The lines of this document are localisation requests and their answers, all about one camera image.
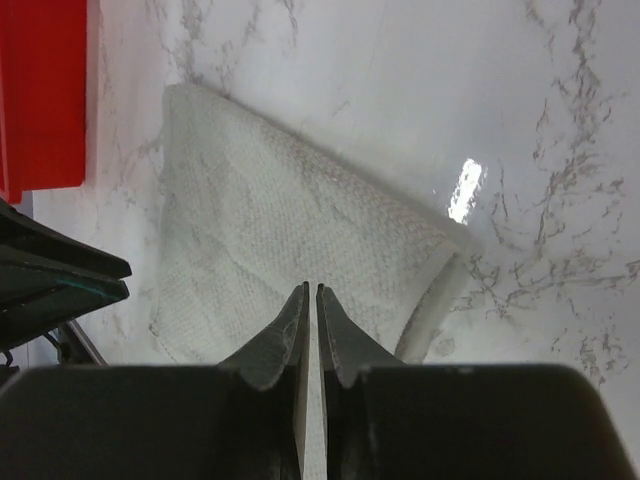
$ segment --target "folded towel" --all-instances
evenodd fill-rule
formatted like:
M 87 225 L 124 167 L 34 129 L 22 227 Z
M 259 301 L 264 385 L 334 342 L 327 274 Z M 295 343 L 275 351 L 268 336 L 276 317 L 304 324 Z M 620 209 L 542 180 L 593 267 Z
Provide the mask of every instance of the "folded towel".
M 160 295 L 151 329 L 176 362 L 224 359 L 305 280 L 312 292 L 314 283 L 329 285 L 354 322 L 393 351 L 457 252 L 424 214 L 204 88 L 167 89 L 164 145 Z M 308 478 L 321 475 L 324 462 L 314 323 L 315 314 Z

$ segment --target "black plastic part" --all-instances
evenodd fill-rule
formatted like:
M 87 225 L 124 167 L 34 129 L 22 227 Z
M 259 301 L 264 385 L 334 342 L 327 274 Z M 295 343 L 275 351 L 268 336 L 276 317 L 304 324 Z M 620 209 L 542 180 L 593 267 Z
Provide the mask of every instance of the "black plastic part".
M 215 367 L 22 374 L 0 395 L 0 478 L 299 480 L 308 320 L 304 284 Z
M 403 365 L 330 289 L 320 287 L 317 308 L 328 478 L 635 478 L 577 372 Z
M 129 296 L 129 265 L 0 201 L 0 350 Z

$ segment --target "marble surface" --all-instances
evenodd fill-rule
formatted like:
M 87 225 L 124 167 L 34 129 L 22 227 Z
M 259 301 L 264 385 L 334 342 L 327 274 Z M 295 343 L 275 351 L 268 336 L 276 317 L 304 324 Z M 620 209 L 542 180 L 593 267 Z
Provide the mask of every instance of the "marble surface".
M 429 362 L 572 365 L 640 462 L 640 4 L 635 0 L 90 1 L 89 165 L 35 218 L 127 258 L 81 320 L 107 361 L 148 330 L 161 96 L 222 91 L 468 227 L 479 253 Z

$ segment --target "red container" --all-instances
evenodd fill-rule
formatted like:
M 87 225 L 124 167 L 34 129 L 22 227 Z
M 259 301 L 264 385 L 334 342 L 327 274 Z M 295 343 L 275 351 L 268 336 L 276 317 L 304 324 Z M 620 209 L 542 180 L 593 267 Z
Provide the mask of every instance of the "red container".
M 87 0 L 0 0 L 0 197 L 85 177 Z

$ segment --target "teal stripe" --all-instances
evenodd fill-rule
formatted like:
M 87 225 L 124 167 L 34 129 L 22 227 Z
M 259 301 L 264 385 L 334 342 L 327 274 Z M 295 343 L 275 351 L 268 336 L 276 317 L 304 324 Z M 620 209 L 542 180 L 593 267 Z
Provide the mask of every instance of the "teal stripe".
M 60 285 L 67 285 L 69 287 L 80 288 L 87 292 L 95 293 L 96 295 L 100 295 L 103 298 L 107 298 L 109 300 L 119 300 L 120 297 L 111 295 L 104 290 L 100 290 L 92 285 L 86 285 L 78 282 L 74 282 L 73 280 L 65 280 L 65 279 L 56 279 L 56 282 Z

